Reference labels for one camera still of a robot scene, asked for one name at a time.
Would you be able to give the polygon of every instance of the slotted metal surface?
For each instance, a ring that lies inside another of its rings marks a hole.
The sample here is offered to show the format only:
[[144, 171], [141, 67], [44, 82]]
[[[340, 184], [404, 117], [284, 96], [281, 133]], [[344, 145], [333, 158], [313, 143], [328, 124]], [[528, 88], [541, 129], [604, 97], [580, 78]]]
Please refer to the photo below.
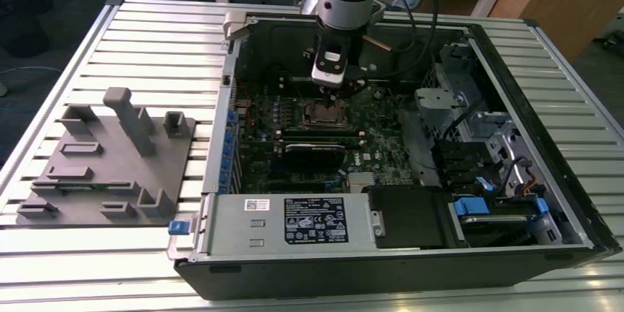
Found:
[[[64, 127], [68, 103], [96, 104], [109, 86], [129, 87], [152, 116], [182, 110], [198, 125], [178, 213], [198, 209], [222, 65], [221, 23], [229, 9], [293, 12], [288, 7], [125, 0], [106, 6], [60, 79], [57, 99], [37, 114], [5, 169], [0, 197], [0, 311], [133, 311], [262, 308], [269, 311], [617, 311], [624, 305], [624, 255], [557, 270], [514, 287], [301, 300], [204, 301], [166, 260], [166, 228], [10, 229], [30, 181]], [[389, 18], [404, 18], [388, 14]], [[518, 20], [442, 17], [482, 25], [610, 229], [624, 244], [622, 131], [538, 30]], [[186, 250], [192, 237], [177, 240]]]

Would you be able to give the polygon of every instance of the power supply label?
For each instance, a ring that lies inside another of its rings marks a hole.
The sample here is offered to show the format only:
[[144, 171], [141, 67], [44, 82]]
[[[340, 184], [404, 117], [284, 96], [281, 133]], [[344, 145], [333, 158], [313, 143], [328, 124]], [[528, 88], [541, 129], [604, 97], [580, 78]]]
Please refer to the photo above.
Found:
[[284, 199], [284, 227], [290, 245], [348, 243], [344, 199]]

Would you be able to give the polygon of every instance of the gray 3d printed part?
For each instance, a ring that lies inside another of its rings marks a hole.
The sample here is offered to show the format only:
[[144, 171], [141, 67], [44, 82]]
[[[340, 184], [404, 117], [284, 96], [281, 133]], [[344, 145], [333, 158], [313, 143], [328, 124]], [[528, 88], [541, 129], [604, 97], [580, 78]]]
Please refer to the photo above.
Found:
[[150, 118], [129, 103], [126, 88], [109, 88], [104, 104], [69, 105], [66, 133], [17, 209], [26, 226], [160, 226], [176, 213], [194, 120], [177, 111]]

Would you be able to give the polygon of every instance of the motherboard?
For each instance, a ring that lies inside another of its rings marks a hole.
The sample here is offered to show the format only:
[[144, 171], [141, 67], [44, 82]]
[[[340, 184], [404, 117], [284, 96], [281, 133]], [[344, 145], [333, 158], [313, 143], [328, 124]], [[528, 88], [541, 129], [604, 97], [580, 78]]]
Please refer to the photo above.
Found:
[[333, 100], [293, 89], [238, 86], [241, 191], [346, 193], [413, 184], [397, 122], [404, 96], [374, 85]]

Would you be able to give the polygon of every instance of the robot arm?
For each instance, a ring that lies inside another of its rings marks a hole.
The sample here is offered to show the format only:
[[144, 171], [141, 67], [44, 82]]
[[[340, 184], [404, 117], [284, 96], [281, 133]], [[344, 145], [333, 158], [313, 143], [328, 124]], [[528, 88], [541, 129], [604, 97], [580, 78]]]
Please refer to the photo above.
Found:
[[361, 36], [373, 13], [373, 0], [317, 0], [317, 52], [312, 79], [340, 88], [348, 65], [357, 65]]

